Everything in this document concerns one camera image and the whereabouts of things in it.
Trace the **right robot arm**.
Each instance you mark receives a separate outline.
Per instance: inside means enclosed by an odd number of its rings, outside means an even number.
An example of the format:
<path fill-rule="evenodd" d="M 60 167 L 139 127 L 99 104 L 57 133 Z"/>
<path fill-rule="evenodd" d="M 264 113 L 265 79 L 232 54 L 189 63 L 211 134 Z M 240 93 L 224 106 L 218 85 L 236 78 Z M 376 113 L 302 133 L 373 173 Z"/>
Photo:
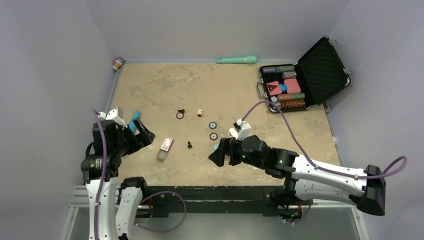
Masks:
<path fill-rule="evenodd" d="M 308 161 L 294 151 L 270 147 L 256 135 L 244 140 L 222 138 L 208 158 L 222 167 L 226 157 L 231 166 L 244 163 L 284 179 L 280 196 L 288 204 L 320 199 L 350 204 L 373 216 L 386 213 L 386 181 L 375 165 L 362 169 Z"/>

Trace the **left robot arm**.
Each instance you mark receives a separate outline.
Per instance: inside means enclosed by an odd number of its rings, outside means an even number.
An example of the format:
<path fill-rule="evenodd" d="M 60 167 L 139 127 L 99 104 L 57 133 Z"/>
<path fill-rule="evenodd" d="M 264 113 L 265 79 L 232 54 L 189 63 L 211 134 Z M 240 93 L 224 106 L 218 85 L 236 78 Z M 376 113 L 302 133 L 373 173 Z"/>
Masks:
<path fill-rule="evenodd" d="M 122 157 L 153 143 L 155 134 L 139 118 L 138 133 L 112 119 L 93 124 L 93 141 L 85 150 L 80 169 L 88 194 L 90 240 L 128 240 L 138 206 L 149 199 L 146 180 L 129 177 L 119 183 Z"/>

